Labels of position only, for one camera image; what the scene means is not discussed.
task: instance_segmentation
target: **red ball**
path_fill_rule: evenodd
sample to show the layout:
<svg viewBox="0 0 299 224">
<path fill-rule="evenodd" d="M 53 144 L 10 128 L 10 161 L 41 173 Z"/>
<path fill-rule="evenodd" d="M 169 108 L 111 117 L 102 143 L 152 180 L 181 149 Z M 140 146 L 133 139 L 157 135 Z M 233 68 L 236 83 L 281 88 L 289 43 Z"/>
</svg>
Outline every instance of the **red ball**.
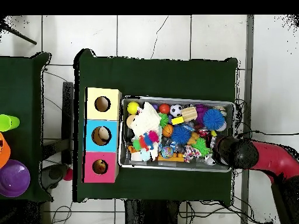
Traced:
<svg viewBox="0 0 299 224">
<path fill-rule="evenodd" d="M 168 114 L 170 110 L 171 110 L 171 107 L 168 104 L 163 103 L 159 106 L 160 113 Z"/>
</svg>

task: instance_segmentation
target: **green tablecloth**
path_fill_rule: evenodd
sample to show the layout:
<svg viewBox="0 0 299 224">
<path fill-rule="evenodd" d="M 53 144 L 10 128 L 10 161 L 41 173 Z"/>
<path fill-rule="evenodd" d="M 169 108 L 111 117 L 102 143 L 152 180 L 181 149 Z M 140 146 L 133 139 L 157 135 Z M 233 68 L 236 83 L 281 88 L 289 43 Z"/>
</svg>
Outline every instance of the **green tablecloth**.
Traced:
<svg viewBox="0 0 299 224">
<path fill-rule="evenodd" d="M 51 196 L 39 182 L 41 168 L 41 70 L 50 55 L 34 58 L 0 57 L 0 114 L 16 116 L 20 126 L 3 132 L 11 147 L 11 159 L 22 162 L 30 172 L 27 191 L 13 199 L 48 201 Z M 10 199 L 0 195 L 0 199 Z"/>
<path fill-rule="evenodd" d="M 114 184 L 82 183 L 85 87 L 118 89 L 124 95 L 233 102 L 235 58 L 226 61 L 101 58 L 81 50 L 74 61 L 74 201 L 84 198 L 222 200 L 230 204 L 231 172 L 212 173 L 120 168 Z"/>
</svg>

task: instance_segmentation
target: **blue box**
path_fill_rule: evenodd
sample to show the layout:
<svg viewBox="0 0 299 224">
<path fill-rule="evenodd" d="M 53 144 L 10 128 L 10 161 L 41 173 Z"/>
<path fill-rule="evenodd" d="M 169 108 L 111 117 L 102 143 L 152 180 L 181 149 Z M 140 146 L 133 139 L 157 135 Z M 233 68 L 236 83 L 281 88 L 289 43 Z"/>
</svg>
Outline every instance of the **blue box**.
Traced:
<svg viewBox="0 0 299 224">
<path fill-rule="evenodd" d="M 111 134 L 110 141 L 105 145 L 97 145 L 92 140 L 92 133 L 96 127 L 106 127 Z M 91 152 L 117 152 L 119 137 L 119 122 L 105 120 L 87 120 L 86 126 L 86 151 Z"/>
</svg>

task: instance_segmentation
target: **green cup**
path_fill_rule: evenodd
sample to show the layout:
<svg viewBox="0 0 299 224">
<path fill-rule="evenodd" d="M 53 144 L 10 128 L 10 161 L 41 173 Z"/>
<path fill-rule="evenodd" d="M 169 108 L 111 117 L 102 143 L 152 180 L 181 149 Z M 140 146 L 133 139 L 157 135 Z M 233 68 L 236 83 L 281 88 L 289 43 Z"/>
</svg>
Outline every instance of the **green cup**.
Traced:
<svg viewBox="0 0 299 224">
<path fill-rule="evenodd" d="M 0 131 L 8 131 L 11 129 L 15 129 L 19 126 L 20 119 L 14 116 L 9 116 L 5 114 L 0 115 Z"/>
</svg>

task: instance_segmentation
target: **yellow ball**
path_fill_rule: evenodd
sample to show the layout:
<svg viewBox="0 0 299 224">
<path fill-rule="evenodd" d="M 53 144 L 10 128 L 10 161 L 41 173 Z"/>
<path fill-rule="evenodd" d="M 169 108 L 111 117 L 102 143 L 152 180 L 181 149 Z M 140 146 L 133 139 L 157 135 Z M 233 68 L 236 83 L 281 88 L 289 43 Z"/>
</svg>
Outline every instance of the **yellow ball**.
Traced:
<svg viewBox="0 0 299 224">
<path fill-rule="evenodd" d="M 128 113 L 130 114 L 136 114 L 138 108 L 139 104 L 135 101 L 131 101 L 127 106 Z"/>
</svg>

